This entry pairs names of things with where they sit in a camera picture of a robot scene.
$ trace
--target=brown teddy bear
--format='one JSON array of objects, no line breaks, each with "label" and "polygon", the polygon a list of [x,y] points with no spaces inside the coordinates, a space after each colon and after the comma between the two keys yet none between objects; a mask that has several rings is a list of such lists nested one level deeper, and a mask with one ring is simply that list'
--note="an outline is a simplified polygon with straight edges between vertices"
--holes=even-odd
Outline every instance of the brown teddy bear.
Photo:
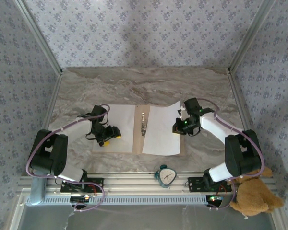
[{"label": "brown teddy bear", "polygon": [[[265,167],[262,173],[264,177],[272,177],[271,169]],[[261,212],[272,212],[274,208],[283,207],[284,201],[275,196],[263,181],[258,177],[237,178],[235,183],[240,184],[237,191],[237,201],[231,202],[230,206],[241,212],[245,218]]]}]

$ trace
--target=wall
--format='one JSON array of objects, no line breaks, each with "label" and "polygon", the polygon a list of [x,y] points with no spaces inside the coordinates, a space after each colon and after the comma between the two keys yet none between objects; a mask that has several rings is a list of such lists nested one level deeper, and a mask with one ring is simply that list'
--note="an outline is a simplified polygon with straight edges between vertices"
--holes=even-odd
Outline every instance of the wall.
[{"label": "wall", "polygon": [[275,3],[236,75],[288,216],[288,0]]},{"label": "wall", "polygon": [[62,68],[228,66],[261,0],[26,0]]},{"label": "wall", "polygon": [[0,0],[0,229],[56,75],[12,0]]}]

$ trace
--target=metal clip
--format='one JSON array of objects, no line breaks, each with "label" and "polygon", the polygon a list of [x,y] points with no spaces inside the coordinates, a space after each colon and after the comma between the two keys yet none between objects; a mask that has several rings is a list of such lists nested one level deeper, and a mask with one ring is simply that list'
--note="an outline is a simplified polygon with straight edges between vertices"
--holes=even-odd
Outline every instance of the metal clip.
[{"label": "metal clip", "polygon": [[144,115],[145,113],[142,113],[142,126],[141,126],[141,133],[142,136],[144,137],[146,134],[146,125],[145,125],[145,121],[144,121]]}]

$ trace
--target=paper sheet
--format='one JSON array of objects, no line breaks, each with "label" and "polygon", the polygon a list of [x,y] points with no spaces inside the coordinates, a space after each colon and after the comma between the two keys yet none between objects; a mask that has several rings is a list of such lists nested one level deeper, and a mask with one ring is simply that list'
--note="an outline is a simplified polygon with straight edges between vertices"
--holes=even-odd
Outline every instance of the paper sheet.
[{"label": "paper sheet", "polygon": [[179,109],[180,101],[168,107],[150,107],[143,153],[159,156],[180,153],[180,136],[172,132]]},{"label": "paper sheet", "polygon": [[112,138],[110,144],[103,147],[94,141],[93,152],[132,152],[135,105],[110,104],[109,106],[108,124],[119,128],[121,138]]}]

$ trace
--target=marble surface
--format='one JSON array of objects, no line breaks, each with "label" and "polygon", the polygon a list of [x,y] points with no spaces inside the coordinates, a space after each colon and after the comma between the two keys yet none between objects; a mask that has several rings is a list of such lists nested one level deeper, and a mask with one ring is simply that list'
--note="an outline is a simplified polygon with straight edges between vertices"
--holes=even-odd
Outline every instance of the marble surface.
[{"label": "marble surface", "polygon": [[[50,128],[61,127],[77,115],[90,112],[95,104],[171,105],[192,97],[214,101],[221,109],[221,117],[242,127],[225,70],[177,67],[66,69]],[[200,105],[213,108],[204,101]],[[224,145],[204,130],[196,137],[185,137],[184,156],[96,153],[92,147],[93,141],[77,139],[69,145],[67,161],[89,173],[151,172],[161,164],[178,172],[202,172],[224,161]]]}]

